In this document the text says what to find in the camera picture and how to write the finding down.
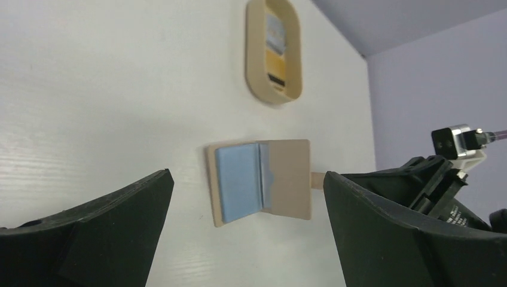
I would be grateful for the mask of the beige card holder wallet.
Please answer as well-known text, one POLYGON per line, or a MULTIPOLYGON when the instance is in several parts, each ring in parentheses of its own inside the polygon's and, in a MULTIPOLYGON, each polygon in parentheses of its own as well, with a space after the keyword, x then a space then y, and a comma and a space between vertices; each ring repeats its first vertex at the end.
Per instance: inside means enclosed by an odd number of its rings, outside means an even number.
POLYGON ((325 173, 311 169, 309 140, 216 143, 204 155, 216 227, 258 212, 311 219, 325 173))

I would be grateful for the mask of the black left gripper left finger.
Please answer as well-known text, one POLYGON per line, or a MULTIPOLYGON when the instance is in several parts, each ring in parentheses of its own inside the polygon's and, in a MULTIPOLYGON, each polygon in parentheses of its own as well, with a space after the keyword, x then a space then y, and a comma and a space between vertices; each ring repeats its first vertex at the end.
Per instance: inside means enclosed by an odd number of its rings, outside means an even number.
POLYGON ((2 286, 145 286, 174 187, 159 170, 16 228, 1 228, 2 286))

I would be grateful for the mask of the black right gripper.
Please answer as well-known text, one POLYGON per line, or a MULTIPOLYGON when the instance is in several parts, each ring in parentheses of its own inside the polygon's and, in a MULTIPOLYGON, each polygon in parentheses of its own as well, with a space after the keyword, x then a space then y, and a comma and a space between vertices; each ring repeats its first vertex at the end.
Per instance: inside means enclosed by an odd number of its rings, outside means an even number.
POLYGON ((344 177, 388 206, 397 207, 408 222, 433 220, 476 230, 506 231, 506 209, 491 213, 490 221, 485 222, 456 198, 468 184, 468 173, 440 155, 413 157, 397 168, 344 177))

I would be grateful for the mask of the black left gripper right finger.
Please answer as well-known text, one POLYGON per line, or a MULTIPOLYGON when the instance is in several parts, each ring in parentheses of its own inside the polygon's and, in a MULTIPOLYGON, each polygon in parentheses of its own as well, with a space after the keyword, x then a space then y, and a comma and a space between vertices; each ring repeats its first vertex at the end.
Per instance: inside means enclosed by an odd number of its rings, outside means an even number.
POLYGON ((506 235, 460 227, 328 172, 323 192, 347 286, 505 286, 506 235))

